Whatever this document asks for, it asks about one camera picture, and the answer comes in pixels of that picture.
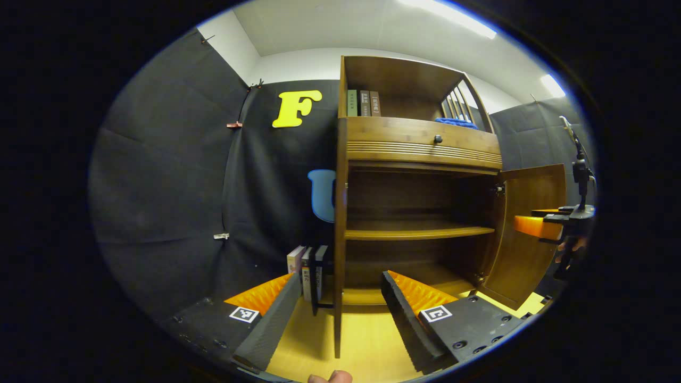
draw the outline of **book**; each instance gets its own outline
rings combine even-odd
[[[360,91],[360,116],[370,116],[369,91]]]
[[[302,271],[302,295],[306,301],[312,300],[311,287],[310,287],[310,253],[312,253],[312,247],[308,247],[305,250],[300,260],[300,270]]]
[[[286,256],[286,265],[288,266],[289,274],[300,270],[300,259],[304,250],[305,246],[298,246]]]
[[[348,117],[357,116],[357,90],[348,89],[347,91],[347,115]]]
[[[319,246],[317,253],[315,253],[315,261],[317,261],[317,270],[315,273],[315,279],[317,282],[317,302],[319,302],[319,299],[321,299],[321,263],[324,261],[324,254],[326,253],[327,248],[329,248],[327,245]]]
[[[371,98],[371,115],[380,116],[381,115],[381,102],[379,100],[379,93],[371,91],[369,92],[369,97]]]

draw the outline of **wooden cabinet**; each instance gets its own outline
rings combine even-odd
[[[385,270],[448,294],[478,289],[517,309],[543,277],[555,245],[516,232],[513,217],[565,205],[563,165],[500,172],[493,127],[461,72],[399,59],[341,60],[336,357],[343,305],[384,305]],[[479,130],[434,122],[452,107],[452,89],[461,84],[483,116],[475,121]],[[378,91],[381,117],[348,117],[347,89]],[[469,107],[452,108],[461,110]]]

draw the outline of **orange block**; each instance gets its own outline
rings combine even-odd
[[[267,281],[262,285],[255,286],[225,301],[230,305],[244,307],[245,309],[257,310],[260,315],[265,315],[267,310],[284,288],[286,282],[291,279],[293,273],[282,275],[279,278]]]
[[[563,231],[562,225],[544,222],[542,217],[525,217],[523,215],[516,215],[513,228],[531,236],[555,240],[560,239],[560,233]]]
[[[414,311],[414,315],[417,317],[421,310],[458,301],[455,296],[446,294],[417,280],[390,270],[388,270],[388,273],[395,280],[400,290],[402,290],[402,294],[404,294],[407,302],[409,302],[409,306]]]

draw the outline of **blue letter u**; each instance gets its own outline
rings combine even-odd
[[[312,212],[322,221],[333,223],[334,205],[331,199],[336,172],[328,169],[312,170],[307,178],[312,181]]]

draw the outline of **yellow floor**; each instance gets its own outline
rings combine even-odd
[[[517,317],[543,307],[542,297],[534,293],[515,311],[480,292],[477,296]],[[328,378],[335,369],[348,371],[356,383],[395,383],[423,375],[411,364],[387,306],[343,308],[339,359],[334,358],[333,322],[331,309],[313,316],[310,303],[300,297],[267,372],[297,382],[307,382],[311,373]]]

